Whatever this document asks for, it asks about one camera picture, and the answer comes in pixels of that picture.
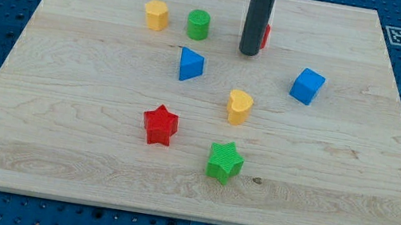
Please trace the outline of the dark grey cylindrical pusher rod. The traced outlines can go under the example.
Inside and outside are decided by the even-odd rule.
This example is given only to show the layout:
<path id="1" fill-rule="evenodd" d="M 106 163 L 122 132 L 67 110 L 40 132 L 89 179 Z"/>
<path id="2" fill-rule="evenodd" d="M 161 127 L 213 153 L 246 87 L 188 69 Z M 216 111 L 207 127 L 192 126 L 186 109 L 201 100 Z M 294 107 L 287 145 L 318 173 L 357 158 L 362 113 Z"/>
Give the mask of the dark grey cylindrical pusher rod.
<path id="1" fill-rule="evenodd" d="M 255 56 L 261 50 L 269 17 L 276 0 L 250 0 L 239 49 L 244 55 Z"/>

